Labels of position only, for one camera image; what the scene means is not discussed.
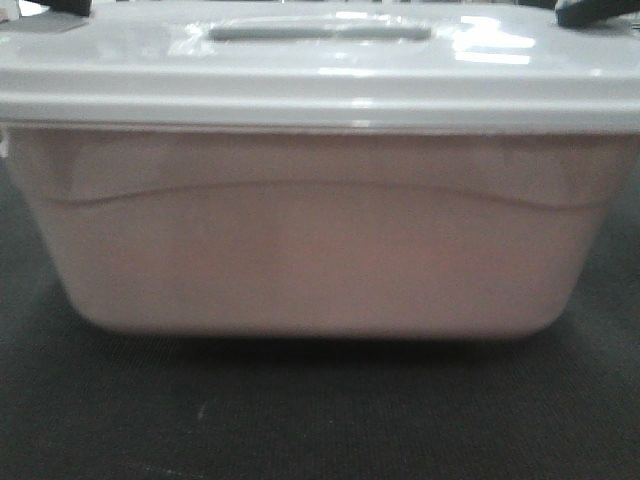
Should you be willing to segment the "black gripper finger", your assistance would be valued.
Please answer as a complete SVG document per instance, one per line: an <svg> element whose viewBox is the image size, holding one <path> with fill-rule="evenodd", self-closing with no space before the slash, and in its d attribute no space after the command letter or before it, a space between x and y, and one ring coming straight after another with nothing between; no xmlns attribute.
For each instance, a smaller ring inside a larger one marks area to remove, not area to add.
<svg viewBox="0 0 640 480"><path fill-rule="evenodd" d="M35 16L43 13L66 13L75 16L89 16L91 0L19 0L21 16Z"/></svg>
<svg viewBox="0 0 640 480"><path fill-rule="evenodd" d="M639 11L638 0L557 1L554 7L560 26L588 26Z"/></svg>

